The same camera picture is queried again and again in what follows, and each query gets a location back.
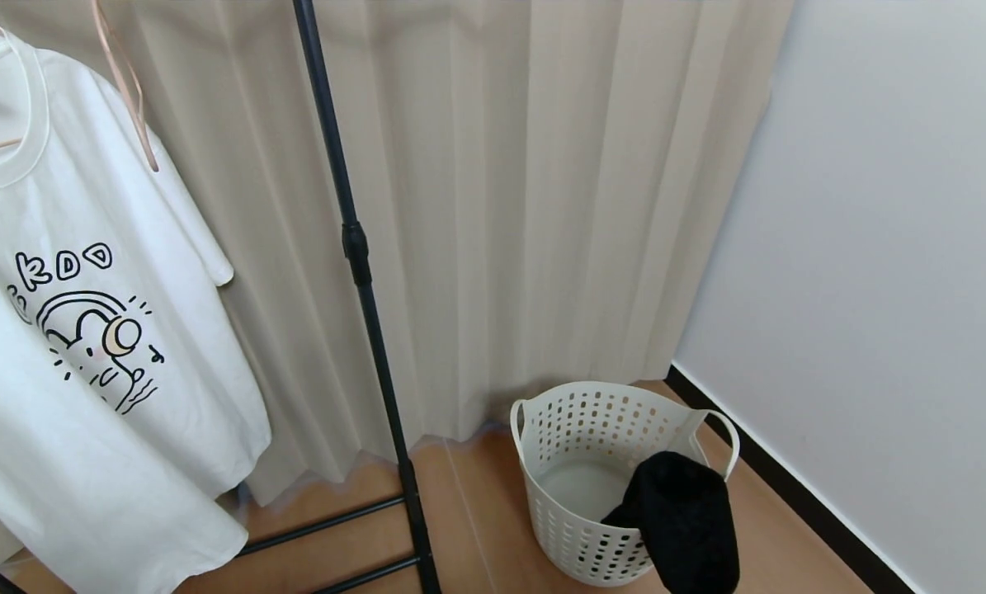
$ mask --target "beige curtain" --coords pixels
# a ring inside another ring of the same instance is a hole
[[[237,268],[269,502],[391,456],[288,0],[105,0],[154,130]],[[0,0],[107,73],[82,0]],[[791,2],[320,1],[410,442],[556,381],[663,377]]]

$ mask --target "perforated basket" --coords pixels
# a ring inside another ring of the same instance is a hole
[[[524,426],[519,432],[518,413]],[[606,526],[633,470],[655,452],[672,450],[708,465],[696,439],[707,414],[724,423],[738,462],[734,424],[714,410],[692,410],[661,394],[602,381],[562,384],[514,403],[530,519],[540,547],[562,572],[598,587],[624,586],[652,567],[639,530]]]

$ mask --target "brown floor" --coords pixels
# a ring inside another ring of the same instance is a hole
[[[674,398],[661,381],[639,386]],[[722,467],[727,446],[708,427],[701,446]],[[511,436],[493,431],[465,444],[440,442],[413,456],[429,524],[437,575],[447,594],[602,592],[563,575],[543,556],[530,530],[526,488]],[[745,463],[728,481],[742,560],[740,594],[859,594],[870,590]],[[395,495],[387,465],[354,470],[342,485],[305,489],[281,514],[253,507],[252,538],[288,530],[321,516]],[[311,592],[349,575],[407,556],[411,550],[403,508],[392,507],[274,549],[234,560],[184,582],[182,594]],[[32,561],[17,583],[33,594],[70,590]],[[617,590],[665,592],[656,572]],[[414,568],[358,587],[361,594],[420,592]]]

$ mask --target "black garment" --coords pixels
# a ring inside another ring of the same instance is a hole
[[[672,594],[730,594],[738,587],[727,485],[685,455],[662,451],[636,466],[624,502],[602,523],[639,529]]]

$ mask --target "white wall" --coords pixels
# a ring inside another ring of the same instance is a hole
[[[903,570],[986,594],[986,0],[801,1],[677,355]]]

